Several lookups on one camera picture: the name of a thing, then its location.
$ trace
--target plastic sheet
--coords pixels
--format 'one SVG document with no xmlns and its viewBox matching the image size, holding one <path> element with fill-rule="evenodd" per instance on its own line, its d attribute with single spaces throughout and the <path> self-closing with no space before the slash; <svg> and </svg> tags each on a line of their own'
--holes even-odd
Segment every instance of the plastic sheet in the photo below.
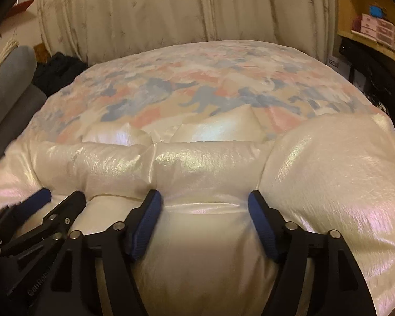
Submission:
<svg viewBox="0 0 395 316">
<path fill-rule="evenodd" d="M 0 207 L 41 186 L 53 203 L 85 192 L 88 205 L 73 225 L 85 234 L 123 219 L 149 189 L 162 193 L 161 218 L 134 268 L 150 316 L 261 314 L 277 268 L 247 211 L 254 189 L 286 221 L 340 230 L 377 314 L 395 307 L 395 131 L 384 116 L 323 115 L 264 143 L 13 143 L 0 163 Z"/>
</svg>

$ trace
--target clamp jaw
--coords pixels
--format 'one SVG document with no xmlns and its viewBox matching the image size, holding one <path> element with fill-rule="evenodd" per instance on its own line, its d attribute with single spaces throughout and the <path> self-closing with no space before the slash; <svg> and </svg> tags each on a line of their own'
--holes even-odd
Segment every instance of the clamp jaw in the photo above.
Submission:
<svg viewBox="0 0 395 316">
<path fill-rule="evenodd" d="M 315 263 L 307 316 L 376 316 L 373 300 L 357 262 L 337 230 L 326 235 L 285 222 L 259 191 L 249 195 L 249 212 L 266 256 L 280 265 L 262 316 L 295 316 L 306 262 Z"/>
</svg>

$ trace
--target metal rivet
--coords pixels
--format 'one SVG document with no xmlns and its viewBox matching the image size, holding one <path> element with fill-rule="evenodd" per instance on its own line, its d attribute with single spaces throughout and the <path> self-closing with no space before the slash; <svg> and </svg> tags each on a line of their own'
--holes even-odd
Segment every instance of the metal rivet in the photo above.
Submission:
<svg viewBox="0 0 395 316">
<path fill-rule="evenodd" d="M 338 232 L 337 230 L 333 229 L 329 232 L 329 234 L 331 235 L 331 237 L 333 237 L 334 239 L 339 239 L 341 237 L 341 233 Z"/>
<path fill-rule="evenodd" d="M 53 235 L 53 239 L 59 241 L 63 237 L 63 234 L 60 232 Z"/>
<path fill-rule="evenodd" d="M 80 230 L 74 230 L 73 232 L 71 232 L 69 234 L 68 237 L 74 240 L 74 239 L 77 239 L 81 235 L 82 235 L 82 232 Z"/>
<path fill-rule="evenodd" d="M 123 222 L 116 222 L 113 224 L 114 230 L 122 230 L 124 227 L 125 227 L 125 224 Z"/>
<path fill-rule="evenodd" d="M 292 221 L 287 222 L 287 223 L 285 224 L 285 226 L 286 226 L 287 229 L 289 229 L 289 230 L 296 230 L 296 229 L 298 228 L 297 224 L 294 223 L 294 222 L 292 222 Z"/>
</svg>

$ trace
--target blue object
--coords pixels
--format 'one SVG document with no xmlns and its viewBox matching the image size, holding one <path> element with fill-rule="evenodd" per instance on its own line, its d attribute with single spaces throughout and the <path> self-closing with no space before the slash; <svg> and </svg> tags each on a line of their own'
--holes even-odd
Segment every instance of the blue object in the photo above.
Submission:
<svg viewBox="0 0 395 316">
<path fill-rule="evenodd" d="M 277 261 L 279 253 L 276 248 L 275 233 L 253 193 L 249 195 L 248 206 L 250 216 L 266 255 Z"/>
<path fill-rule="evenodd" d="M 28 218 L 49 202 L 51 202 L 51 192 L 46 188 L 42 188 L 15 207 L 15 219 L 21 226 Z"/>
<path fill-rule="evenodd" d="M 385 18 L 383 9 L 377 6 L 370 6 L 370 15 L 379 19 Z"/>
<path fill-rule="evenodd" d="M 161 209 L 161 194 L 154 190 L 152 200 L 146 208 L 136 232 L 133 234 L 133 246 L 130 255 L 134 260 L 140 259 L 145 254 L 158 217 L 160 216 Z"/>
</svg>

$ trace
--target black clamp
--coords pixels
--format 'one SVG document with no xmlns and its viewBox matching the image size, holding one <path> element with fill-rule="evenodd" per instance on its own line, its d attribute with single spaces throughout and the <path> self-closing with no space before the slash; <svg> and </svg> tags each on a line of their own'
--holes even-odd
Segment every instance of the black clamp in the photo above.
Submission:
<svg viewBox="0 0 395 316">
<path fill-rule="evenodd" d="M 42 189 L 24 202 L 0 211 L 0 300 L 13 310 L 7 315 L 26 314 L 68 230 L 86 206 L 83 193 L 74 192 L 50 211 L 40 226 L 13 239 L 17 229 L 50 201 L 50 191 Z"/>
<path fill-rule="evenodd" d="M 95 268 L 96 258 L 102 258 L 113 315 L 147 316 L 131 265 L 148 247 L 162 210 L 159 192 L 151 190 L 139 208 L 104 232 L 83 235 L 74 230 L 66 238 L 86 205 L 84 195 L 74 192 L 43 218 L 42 225 L 12 240 L 18 227 L 50 200 L 50 192 L 41 190 L 0 211 L 0 315 L 102 315 Z M 249 195 L 249 212 L 266 255 L 280 265 L 262 316 L 295 316 L 308 258 L 315 263 L 308 316 L 376 315 L 340 232 L 310 233 L 286 223 L 259 191 Z"/>
<path fill-rule="evenodd" d="M 259 191 L 249 195 L 249 212 L 266 255 L 280 264 L 262 316 L 296 315 L 307 258 L 315 263 L 307 316 L 376 316 L 363 274 L 339 231 L 317 234 L 285 222 Z"/>
</svg>

